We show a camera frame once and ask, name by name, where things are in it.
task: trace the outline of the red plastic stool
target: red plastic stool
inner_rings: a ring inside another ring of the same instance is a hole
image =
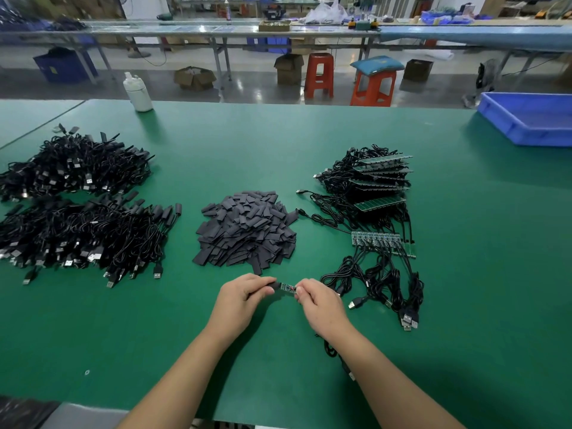
[[[361,76],[362,73],[358,71],[356,85],[354,87],[354,94],[349,104],[361,107],[390,107],[391,98],[393,98],[393,89],[395,87],[395,78],[397,77],[397,72],[382,71],[378,74],[374,74],[371,77],[368,77],[369,81],[367,84],[367,90],[358,91],[357,89],[359,88]],[[379,87],[381,87],[382,81],[386,78],[391,78],[391,89],[388,95],[379,91]]]
[[[324,64],[324,73],[316,75],[318,64]],[[304,84],[304,96],[312,99],[314,90],[325,88],[329,90],[329,97],[333,98],[333,56],[329,52],[316,52],[308,58],[306,69],[306,82]]]

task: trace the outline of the green workbench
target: green workbench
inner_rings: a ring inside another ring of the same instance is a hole
[[[0,148],[82,104],[82,100],[0,100]]]
[[[201,331],[220,285],[251,271],[191,262],[200,209],[275,190],[289,211],[318,212],[296,189],[321,190],[314,173],[376,143],[414,156],[407,204],[425,302],[412,332],[375,301],[350,320],[469,427],[569,427],[572,150],[516,147],[469,110],[154,104],[136,114],[128,101],[90,100],[54,124],[120,132],[156,154],[139,196],[183,205],[163,278],[147,271],[108,289],[96,268],[47,269],[23,287],[25,272],[0,262],[0,394],[131,409]],[[50,128],[2,158],[31,157]],[[354,252],[347,234],[303,217],[291,228],[292,258],[264,271],[286,283],[333,272]],[[364,293],[356,281],[344,301]],[[375,421],[298,304],[278,295],[223,357],[198,416],[285,428]]]

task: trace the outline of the forearm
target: forearm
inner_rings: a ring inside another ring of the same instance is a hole
[[[352,371],[384,429],[463,427],[354,327],[340,332],[331,344]]]
[[[117,428],[188,429],[225,349],[221,340],[201,332]]]

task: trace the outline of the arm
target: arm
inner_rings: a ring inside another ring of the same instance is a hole
[[[243,275],[220,289],[205,329],[117,429],[189,429],[215,367],[242,333],[273,277]]]
[[[296,299],[314,331],[342,356],[384,429],[463,428],[354,328],[336,292],[304,279]]]

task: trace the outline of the hand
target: hand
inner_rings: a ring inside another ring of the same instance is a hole
[[[340,296],[325,284],[304,279],[296,285],[294,298],[302,304],[312,329],[332,343],[353,328]]]
[[[223,346],[230,346],[247,328],[258,304],[274,293],[274,289],[267,286],[274,281],[274,277],[245,274],[223,284],[205,332],[220,340]]]

